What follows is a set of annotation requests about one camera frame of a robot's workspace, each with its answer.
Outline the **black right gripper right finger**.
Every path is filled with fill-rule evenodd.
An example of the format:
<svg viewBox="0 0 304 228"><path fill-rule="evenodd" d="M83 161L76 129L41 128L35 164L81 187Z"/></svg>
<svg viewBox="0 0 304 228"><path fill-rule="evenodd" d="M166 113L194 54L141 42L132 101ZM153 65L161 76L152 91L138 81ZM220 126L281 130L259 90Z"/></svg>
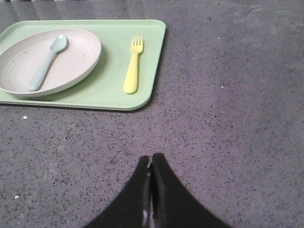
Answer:
<svg viewBox="0 0 304 228"><path fill-rule="evenodd" d="M152 207L156 228L228 228L183 186L164 154L152 157Z"/></svg>

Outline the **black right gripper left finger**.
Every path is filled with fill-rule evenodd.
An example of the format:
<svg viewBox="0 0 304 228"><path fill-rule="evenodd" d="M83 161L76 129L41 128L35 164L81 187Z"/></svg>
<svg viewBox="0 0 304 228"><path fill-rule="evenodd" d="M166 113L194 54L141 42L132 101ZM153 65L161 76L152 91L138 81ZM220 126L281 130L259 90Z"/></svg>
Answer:
<svg viewBox="0 0 304 228"><path fill-rule="evenodd" d="M148 228L150 226L150 158L139 158L122 191L86 228Z"/></svg>

